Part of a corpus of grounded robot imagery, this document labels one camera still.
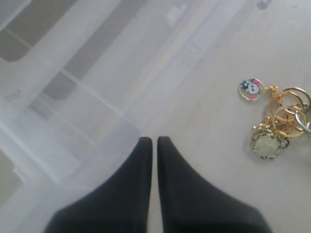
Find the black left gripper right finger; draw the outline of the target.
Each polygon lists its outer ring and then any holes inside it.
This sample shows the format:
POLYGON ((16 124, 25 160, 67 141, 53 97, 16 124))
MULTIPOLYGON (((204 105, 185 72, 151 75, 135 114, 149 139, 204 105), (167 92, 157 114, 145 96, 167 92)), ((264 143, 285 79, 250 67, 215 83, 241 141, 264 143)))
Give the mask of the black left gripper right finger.
POLYGON ((157 140, 157 176, 165 233, 270 233, 254 207, 198 174, 172 140, 157 140))

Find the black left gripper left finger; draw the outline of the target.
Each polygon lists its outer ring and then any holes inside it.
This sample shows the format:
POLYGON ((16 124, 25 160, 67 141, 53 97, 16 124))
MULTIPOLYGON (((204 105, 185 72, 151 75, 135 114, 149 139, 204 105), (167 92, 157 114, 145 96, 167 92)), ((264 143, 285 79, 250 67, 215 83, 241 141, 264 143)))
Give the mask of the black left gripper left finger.
POLYGON ((46 233, 145 233, 152 181, 153 143, 141 137, 103 184, 57 211, 46 233))

